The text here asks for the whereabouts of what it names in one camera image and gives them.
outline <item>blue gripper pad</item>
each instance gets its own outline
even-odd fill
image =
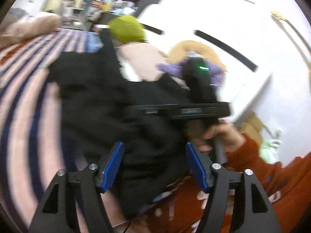
[[[186,157],[198,187],[203,192],[209,193],[214,185],[214,177],[210,170],[212,165],[210,157],[200,153],[196,145],[189,142],[186,144]]]
[[[121,165],[123,155],[124,144],[122,142],[117,142],[114,144],[104,163],[100,165],[96,186],[100,188],[102,193],[105,193],[112,187]]]

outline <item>red clothing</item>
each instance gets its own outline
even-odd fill
[[[227,169],[242,172],[252,169],[268,196],[284,233],[290,233],[298,224],[311,202],[311,153],[296,157],[282,168],[280,162],[267,164],[258,155],[258,146],[247,135],[245,144],[235,152],[228,153]],[[147,213],[147,223],[152,233],[191,233],[202,217],[205,200],[194,178],[174,194]],[[221,233],[228,233],[231,215],[226,214]]]

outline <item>purple fabric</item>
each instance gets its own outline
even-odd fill
[[[178,64],[159,64],[158,69],[162,72],[165,72],[169,74],[170,76],[178,77],[180,79],[183,78],[181,73],[182,66],[186,63],[187,60],[183,60],[179,62]],[[215,65],[214,63],[211,63],[209,61],[204,61],[205,65],[209,68],[209,75],[211,77],[211,84],[214,90],[217,90],[217,87],[221,85],[223,74],[222,69]]]

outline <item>green led light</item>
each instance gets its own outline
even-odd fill
[[[204,70],[204,71],[208,71],[209,70],[208,67],[204,67],[204,66],[198,66],[198,68],[200,68],[201,70]]]

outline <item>striped fabric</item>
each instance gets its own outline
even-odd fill
[[[59,89],[47,81],[46,67],[63,51],[85,52],[87,36],[68,29],[41,35],[1,66],[0,202],[22,233],[57,170],[85,167],[62,140]],[[13,48],[2,50],[0,58]],[[80,210],[78,215],[81,232],[87,232]]]

